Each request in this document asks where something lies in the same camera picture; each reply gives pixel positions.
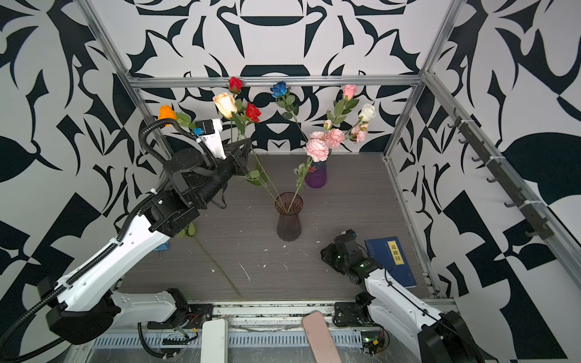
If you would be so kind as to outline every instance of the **clear glass vase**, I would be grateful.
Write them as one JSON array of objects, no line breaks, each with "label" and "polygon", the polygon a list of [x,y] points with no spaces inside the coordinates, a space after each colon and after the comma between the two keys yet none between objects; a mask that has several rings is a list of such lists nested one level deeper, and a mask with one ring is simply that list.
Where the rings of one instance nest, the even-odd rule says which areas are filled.
[{"label": "clear glass vase", "polygon": [[304,183],[311,188],[320,188],[327,183],[327,161],[312,162],[311,167],[315,170],[307,173]]},{"label": "clear glass vase", "polygon": [[277,235],[286,242],[297,239],[303,232],[299,218],[299,213],[303,210],[303,199],[297,195],[293,200],[294,196],[292,192],[282,193],[274,204],[279,214]]}]

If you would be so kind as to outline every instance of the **red rose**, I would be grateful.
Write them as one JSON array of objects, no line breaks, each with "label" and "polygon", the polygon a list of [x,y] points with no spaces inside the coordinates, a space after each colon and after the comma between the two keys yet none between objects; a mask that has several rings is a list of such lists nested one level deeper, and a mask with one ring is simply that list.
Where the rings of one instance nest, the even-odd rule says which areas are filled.
[{"label": "red rose", "polygon": [[240,92],[240,89],[242,88],[242,81],[239,80],[236,77],[232,77],[230,78],[230,80],[228,81],[230,83],[230,92],[237,94],[238,92]]},{"label": "red rose", "polygon": [[259,122],[258,116],[262,115],[262,112],[255,105],[248,103],[246,107],[246,117],[252,120],[252,122]]}]

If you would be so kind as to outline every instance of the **white power bank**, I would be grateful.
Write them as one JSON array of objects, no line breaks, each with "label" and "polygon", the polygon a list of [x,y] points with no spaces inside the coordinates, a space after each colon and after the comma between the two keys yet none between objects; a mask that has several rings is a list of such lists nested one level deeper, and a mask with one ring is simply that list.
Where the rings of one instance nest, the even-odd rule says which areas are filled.
[{"label": "white power bank", "polygon": [[209,320],[202,324],[200,363],[228,363],[228,321]]}]

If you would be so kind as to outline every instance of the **pink phone case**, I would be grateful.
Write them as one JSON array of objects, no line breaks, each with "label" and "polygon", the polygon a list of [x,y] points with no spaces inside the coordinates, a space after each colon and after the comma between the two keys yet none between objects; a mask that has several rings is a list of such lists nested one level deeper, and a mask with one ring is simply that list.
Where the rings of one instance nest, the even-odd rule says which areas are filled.
[{"label": "pink phone case", "polygon": [[304,317],[303,328],[317,363],[341,363],[335,342],[320,311]]}]

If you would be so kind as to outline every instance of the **pink rose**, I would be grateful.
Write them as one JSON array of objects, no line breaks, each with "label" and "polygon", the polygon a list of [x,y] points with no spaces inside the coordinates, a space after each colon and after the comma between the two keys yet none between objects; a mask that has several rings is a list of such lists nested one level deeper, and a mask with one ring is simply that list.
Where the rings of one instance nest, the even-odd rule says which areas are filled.
[{"label": "pink rose", "polygon": [[334,128],[327,134],[327,142],[331,149],[336,149],[345,141],[345,135],[338,128]]},{"label": "pink rose", "polygon": [[327,144],[318,139],[310,139],[307,146],[304,147],[307,155],[313,158],[313,161],[325,161],[329,156],[329,147]]},{"label": "pink rose", "polygon": [[357,142],[364,142],[367,132],[361,131],[357,134]]},{"label": "pink rose", "polygon": [[357,86],[353,84],[346,84],[343,86],[343,98],[347,97],[347,100],[353,98],[353,95],[357,92]]},{"label": "pink rose", "polygon": [[310,139],[317,139],[317,140],[323,140],[325,138],[325,133],[322,131],[315,131],[314,133],[312,133],[309,136]]}]

